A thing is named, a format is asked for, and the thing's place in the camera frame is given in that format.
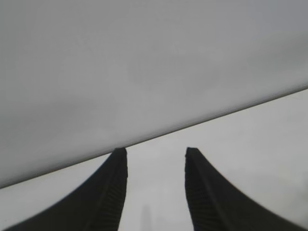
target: white ceiling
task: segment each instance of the white ceiling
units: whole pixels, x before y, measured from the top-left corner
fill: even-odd
[[[308,85],[308,1],[0,2],[0,186]]]

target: white surface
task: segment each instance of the white surface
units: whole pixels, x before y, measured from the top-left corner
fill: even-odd
[[[0,186],[308,84],[307,9],[0,1]]]
[[[120,231],[192,231],[186,147],[198,147],[235,186],[308,228],[308,90],[128,148]],[[107,158],[0,190],[0,229],[54,204]]]

